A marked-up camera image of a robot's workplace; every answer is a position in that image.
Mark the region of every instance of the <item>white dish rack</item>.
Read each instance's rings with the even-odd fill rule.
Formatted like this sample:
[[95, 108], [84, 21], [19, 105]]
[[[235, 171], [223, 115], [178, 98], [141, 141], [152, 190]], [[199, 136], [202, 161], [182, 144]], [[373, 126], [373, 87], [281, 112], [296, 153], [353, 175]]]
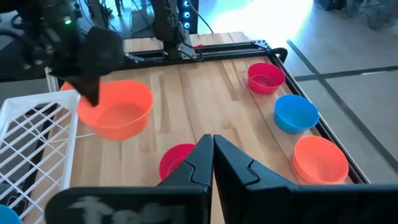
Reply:
[[0, 201], [26, 224], [69, 188], [78, 125], [75, 90], [7, 99], [0, 111]]

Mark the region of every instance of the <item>blue bowl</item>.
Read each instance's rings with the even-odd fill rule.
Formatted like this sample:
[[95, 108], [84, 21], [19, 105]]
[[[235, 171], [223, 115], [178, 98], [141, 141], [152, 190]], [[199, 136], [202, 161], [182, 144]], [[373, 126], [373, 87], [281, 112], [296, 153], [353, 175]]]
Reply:
[[283, 131], [298, 134], [314, 127], [319, 121], [319, 113], [306, 98], [284, 95], [275, 102], [274, 121]]

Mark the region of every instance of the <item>black metal frame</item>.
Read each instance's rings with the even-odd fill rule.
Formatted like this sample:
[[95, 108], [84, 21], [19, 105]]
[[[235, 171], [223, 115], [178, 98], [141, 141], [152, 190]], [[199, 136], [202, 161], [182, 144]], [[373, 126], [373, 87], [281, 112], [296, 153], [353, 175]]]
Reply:
[[[151, 50], [145, 52], [131, 52], [128, 54], [135, 57], [143, 58], [142, 62], [137, 62], [129, 57], [126, 57], [124, 64], [119, 70], [131, 70], [157, 66], [178, 65], [184, 63], [195, 62], [210, 62], [215, 60], [231, 60], [236, 58], [248, 57], [268, 57], [272, 64], [278, 66], [286, 76], [286, 84], [293, 94], [300, 95], [307, 98], [303, 90], [299, 87], [294, 77], [287, 71], [284, 66], [284, 61], [287, 57], [287, 50], [285, 48], [272, 49], [265, 40], [255, 40], [251, 42], [238, 43], [238, 44], [218, 44], [207, 45], [198, 49], [200, 54], [197, 54], [198, 59], [178, 59], [167, 60], [164, 59], [162, 50]], [[368, 179], [361, 172], [359, 167], [355, 164], [353, 158], [349, 155], [343, 145], [337, 140], [336, 136], [329, 129], [323, 118], [315, 126], [320, 135], [331, 142], [335, 143], [345, 154], [349, 164], [349, 177], [355, 184], [369, 183]]]

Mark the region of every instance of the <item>wooden table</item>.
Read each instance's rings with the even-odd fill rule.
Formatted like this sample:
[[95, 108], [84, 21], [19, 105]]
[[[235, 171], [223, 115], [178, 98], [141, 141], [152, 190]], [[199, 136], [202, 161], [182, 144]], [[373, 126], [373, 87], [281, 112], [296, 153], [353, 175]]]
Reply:
[[[192, 35], [193, 44], [247, 42], [240, 32]], [[155, 50], [155, 39], [126, 40], [126, 51]], [[221, 134], [259, 162], [298, 184], [307, 184], [291, 165], [294, 145], [303, 136], [281, 131], [272, 118], [275, 100], [291, 93], [286, 84], [271, 96], [251, 92], [248, 66], [268, 58], [243, 58], [114, 72], [105, 80], [135, 79], [154, 95], [152, 118], [140, 135], [120, 142], [97, 136], [76, 140], [70, 187], [156, 186], [159, 162], [176, 144], [197, 142], [204, 134]], [[78, 136], [91, 133], [78, 125]], [[213, 184], [212, 223], [223, 223], [216, 184]]]

